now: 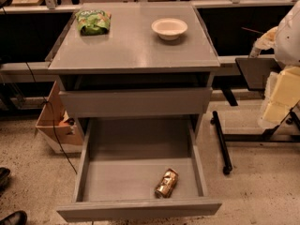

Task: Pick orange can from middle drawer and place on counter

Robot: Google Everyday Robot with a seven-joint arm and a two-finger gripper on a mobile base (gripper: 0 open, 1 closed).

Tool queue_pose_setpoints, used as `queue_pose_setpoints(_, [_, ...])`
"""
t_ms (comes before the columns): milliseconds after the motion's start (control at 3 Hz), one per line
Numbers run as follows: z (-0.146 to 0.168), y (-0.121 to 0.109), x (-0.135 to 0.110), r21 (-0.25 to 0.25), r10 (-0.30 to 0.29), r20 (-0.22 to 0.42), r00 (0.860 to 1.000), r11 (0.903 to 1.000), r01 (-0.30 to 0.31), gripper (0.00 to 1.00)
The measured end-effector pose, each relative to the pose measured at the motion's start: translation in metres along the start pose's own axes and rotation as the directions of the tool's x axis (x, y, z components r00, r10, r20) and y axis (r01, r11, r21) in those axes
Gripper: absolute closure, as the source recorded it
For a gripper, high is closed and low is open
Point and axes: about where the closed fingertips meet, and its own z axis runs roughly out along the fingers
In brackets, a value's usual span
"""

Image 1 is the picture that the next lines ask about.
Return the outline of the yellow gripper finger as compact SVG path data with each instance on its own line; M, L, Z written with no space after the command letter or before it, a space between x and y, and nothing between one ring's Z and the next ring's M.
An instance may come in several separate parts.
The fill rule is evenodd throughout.
M300 100L300 67L289 67L277 75L272 102L293 107Z
M267 104L263 112L262 119L264 121L277 125L282 122L282 120L287 116L289 111L290 108L288 106L270 102Z

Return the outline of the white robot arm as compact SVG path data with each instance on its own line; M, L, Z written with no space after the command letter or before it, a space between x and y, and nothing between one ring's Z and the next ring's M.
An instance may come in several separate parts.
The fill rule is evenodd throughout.
M256 58L261 50L273 49L276 61L284 66L271 72L258 120L262 128L278 126L300 101L300 1L297 1L278 26L271 28L253 44L249 54Z

